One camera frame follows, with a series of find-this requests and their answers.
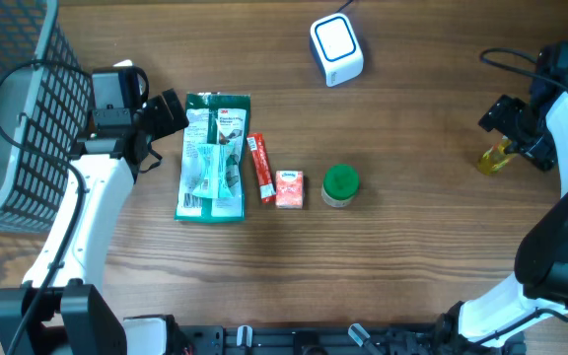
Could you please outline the green white glove package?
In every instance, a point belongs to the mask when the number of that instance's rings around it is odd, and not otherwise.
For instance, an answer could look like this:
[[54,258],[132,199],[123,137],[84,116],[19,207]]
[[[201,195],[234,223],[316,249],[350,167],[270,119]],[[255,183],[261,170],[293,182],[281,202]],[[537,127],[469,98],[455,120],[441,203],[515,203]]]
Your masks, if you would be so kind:
[[250,118],[249,95],[186,96],[175,219],[229,223],[245,219],[242,174]]

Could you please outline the yellow oil bottle silver cap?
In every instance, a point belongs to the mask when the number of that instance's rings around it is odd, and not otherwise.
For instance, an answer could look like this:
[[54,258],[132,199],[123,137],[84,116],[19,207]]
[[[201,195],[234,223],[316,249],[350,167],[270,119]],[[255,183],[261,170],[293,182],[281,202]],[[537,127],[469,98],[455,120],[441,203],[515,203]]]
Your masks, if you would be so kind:
[[477,169],[486,176],[498,173],[513,158],[515,153],[507,153],[506,149],[513,144],[508,137],[503,136],[502,139],[488,149],[478,160]]

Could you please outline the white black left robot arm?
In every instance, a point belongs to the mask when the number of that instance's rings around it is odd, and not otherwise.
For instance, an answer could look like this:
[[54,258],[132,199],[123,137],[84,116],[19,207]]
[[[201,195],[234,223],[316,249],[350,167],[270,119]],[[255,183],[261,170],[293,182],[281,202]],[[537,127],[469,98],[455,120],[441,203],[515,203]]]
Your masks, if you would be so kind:
[[149,94],[134,65],[90,74],[92,128],[66,157],[19,144],[20,151],[69,173],[40,256],[21,286],[0,289],[0,342],[7,354],[125,354],[129,334],[100,288],[118,215],[153,154],[154,141],[187,128],[174,90]]

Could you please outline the red tissue pack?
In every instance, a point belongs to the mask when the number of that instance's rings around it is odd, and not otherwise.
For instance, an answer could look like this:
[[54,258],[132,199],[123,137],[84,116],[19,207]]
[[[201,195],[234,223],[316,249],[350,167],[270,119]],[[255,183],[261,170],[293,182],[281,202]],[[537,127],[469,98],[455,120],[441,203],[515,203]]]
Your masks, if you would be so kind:
[[302,171],[277,171],[275,186],[277,208],[303,208],[304,174]]

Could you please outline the green lid glass jar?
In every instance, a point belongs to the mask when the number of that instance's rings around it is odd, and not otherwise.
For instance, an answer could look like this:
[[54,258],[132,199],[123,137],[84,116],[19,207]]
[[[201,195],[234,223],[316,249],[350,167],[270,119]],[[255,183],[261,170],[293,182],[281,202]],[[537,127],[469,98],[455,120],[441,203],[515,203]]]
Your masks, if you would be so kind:
[[359,175],[351,165],[334,165],[324,175],[321,197],[328,206],[342,208],[352,202],[359,187]]

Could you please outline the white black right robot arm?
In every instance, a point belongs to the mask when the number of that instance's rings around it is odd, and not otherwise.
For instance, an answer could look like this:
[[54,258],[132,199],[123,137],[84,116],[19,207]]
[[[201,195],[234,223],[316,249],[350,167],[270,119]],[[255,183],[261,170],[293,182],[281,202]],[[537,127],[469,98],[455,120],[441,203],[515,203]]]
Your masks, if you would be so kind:
[[503,95],[482,116],[480,126],[503,139],[479,164],[494,173],[522,156],[544,172],[557,169],[561,197],[522,240],[510,276],[480,298],[457,303],[432,329],[410,332],[433,354],[510,354],[530,326],[568,323],[568,41],[520,56],[532,71],[500,67],[531,78],[530,99]]

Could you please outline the red stick sachet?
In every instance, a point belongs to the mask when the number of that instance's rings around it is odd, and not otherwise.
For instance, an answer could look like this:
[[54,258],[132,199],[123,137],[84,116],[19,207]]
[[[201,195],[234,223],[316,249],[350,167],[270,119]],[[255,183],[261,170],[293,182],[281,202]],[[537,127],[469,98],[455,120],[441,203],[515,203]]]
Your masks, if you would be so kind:
[[255,166],[260,199],[264,204],[275,200],[275,186],[272,180],[265,142],[261,133],[251,133],[247,137],[248,147]]

